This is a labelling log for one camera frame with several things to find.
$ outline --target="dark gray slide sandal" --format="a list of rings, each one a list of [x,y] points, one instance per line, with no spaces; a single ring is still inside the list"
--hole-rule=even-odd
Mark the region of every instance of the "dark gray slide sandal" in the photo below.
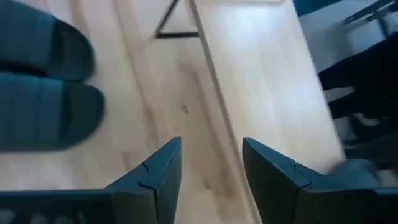
[[[0,70],[84,80],[94,70],[89,40],[53,15],[0,0]]]
[[[0,151],[62,149],[86,139],[100,124],[98,89],[0,72]]]

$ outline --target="black pants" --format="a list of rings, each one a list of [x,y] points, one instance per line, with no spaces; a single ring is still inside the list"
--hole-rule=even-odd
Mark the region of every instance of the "black pants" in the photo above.
[[[324,90],[353,86],[355,92],[329,103],[333,119],[364,113],[368,118],[398,111],[398,33],[319,73]]]

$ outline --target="slide sandal strap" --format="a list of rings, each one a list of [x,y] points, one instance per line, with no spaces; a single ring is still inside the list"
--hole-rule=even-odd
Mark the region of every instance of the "slide sandal strap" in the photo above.
[[[62,86],[58,80],[0,74],[0,148],[57,146]]]
[[[0,62],[45,70],[56,21],[21,3],[0,1]]]

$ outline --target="black metal chair leg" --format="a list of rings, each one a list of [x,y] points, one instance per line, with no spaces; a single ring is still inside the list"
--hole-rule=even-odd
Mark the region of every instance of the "black metal chair leg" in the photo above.
[[[167,9],[166,14],[164,15],[162,21],[160,22],[158,28],[155,32],[156,39],[169,39],[169,38],[192,38],[192,37],[199,37],[198,32],[173,32],[173,33],[163,33],[162,30],[166,25],[167,21],[169,20],[173,10],[175,9],[176,5],[178,4],[179,0],[173,0],[170,4],[169,8]]]

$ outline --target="wooden floor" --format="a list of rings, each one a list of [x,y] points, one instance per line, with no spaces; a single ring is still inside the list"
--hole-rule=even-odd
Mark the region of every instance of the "wooden floor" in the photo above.
[[[90,38],[106,96],[106,117],[91,138],[63,152],[3,154],[1,190],[107,186],[173,136],[183,137],[176,223],[258,220],[244,180],[240,142],[231,137],[199,39],[154,40],[169,1],[23,0]],[[184,4],[168,30],[195,30]]]

